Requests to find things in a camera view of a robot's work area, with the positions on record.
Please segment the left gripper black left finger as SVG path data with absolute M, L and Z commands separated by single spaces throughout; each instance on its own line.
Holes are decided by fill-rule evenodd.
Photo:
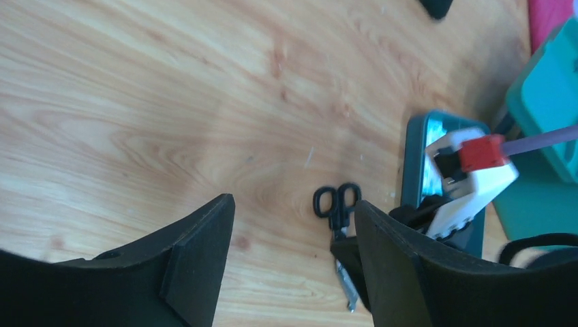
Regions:
M 91 260 L 1 252 L 2 326 L 211 326 L 235 202 L 192 214 Z

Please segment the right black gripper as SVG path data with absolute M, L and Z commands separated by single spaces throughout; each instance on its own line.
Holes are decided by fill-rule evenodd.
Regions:
M 421 234 L 426 233 L 435 214 L 443 204 L 449 203 L 449 199 L 444 196 L 434 195 L 427 196 L 418 207 L 400 206 L 390 211 L 389 216 L 402 225 L 412 228 Z M 441 243 L 460 250 L 449 243 L 450 239 L 457 232 L 451 232 L 450 236 L 440 240 Z M 508 243 L 499 256 L 499 263 L 509 265 L 511 260 L 524 249 L 533 247 L 561 246 L 559 250 L 549 252 L 537 259 L 528 266 L 544 266 L 555 264 L 562 260 L 577 259 L 577 235 L 566 233 L 550 233 L 538 236 L 532 236 Z M 359 300 L 367 310 L 371 309 L 367 285 L 363 274 L 361 257 L 359 254 L 359 245 L 355 236 L 348 236 L 343 240 L 337 240 L 331 243 L 330 251 L 345 267 L 346 271 L 353 280 L 354 286 L 359 293 Z

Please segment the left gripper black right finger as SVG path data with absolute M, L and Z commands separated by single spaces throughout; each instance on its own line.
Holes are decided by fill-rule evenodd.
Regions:
M 489 262 L 360 201 L 356 236 L 375 326 L 576 326 L 577 236 L 508 243 Z

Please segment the black handled scissors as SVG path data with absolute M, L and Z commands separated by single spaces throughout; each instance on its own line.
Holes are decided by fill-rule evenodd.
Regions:
M 322 211 L 321 200 L 325 194 L 330 195 L 331 203 L 326 211 Z M 343 183 L 338 188 L 326 185 L 314 192 L 312 198 L 314 213 L 318 218 L 328 219 L 332 243 L 347 237 L 350 215 L 354 212 L 354 206 L 361 197 L 361 188 L 356 183 Z M 348 301 L 347 308 L 349 312 L 354 313 L 359 293 L 344 265 L 337 258 L 335 258 L 335 272 Z

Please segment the teal medicine box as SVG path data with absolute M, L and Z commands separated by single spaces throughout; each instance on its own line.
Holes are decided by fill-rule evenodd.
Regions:
M 494 201 L 511 240 L 577 233 L 577 18 L 556 27 L 507 91 L 496 127 L 528 151 L 511 156 L 519 177 Z M 518 127 L 519 132 L 512 132 Z

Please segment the dark teal divided tray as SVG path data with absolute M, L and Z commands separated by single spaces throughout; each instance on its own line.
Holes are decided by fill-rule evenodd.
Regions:
M 426 196 L 445 196 L 442 181 L 433 166 L 427 163 L 425 147 L 450 131 L 478 127 L 486 134 L 486 124 L 457 116 L 441 110 L 432 110 L 410 118 L 406 128 L 403 174 L 401 184 L 402 206 L 418 207 Z M 457 248 L 481 258 L 483 256 L 483 238 L 485 231 L 485 210 L 481 210 L 464 230 L 454 234 L 449 243 Z

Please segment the black folded cloth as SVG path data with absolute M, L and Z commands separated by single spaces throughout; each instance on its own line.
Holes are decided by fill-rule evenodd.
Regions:
M 433 20 L 442 20 L 448 14 L 453 0 L 419 0 L 428 16 Z

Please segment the pink folded cloth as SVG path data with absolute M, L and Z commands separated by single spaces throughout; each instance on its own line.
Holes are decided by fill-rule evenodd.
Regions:
M 528 1 L 528 20 L 531 54 L 533 55 L 557 28 L 571 23 L 566 34 L 577 41 L 577 1 L 532 0 Z

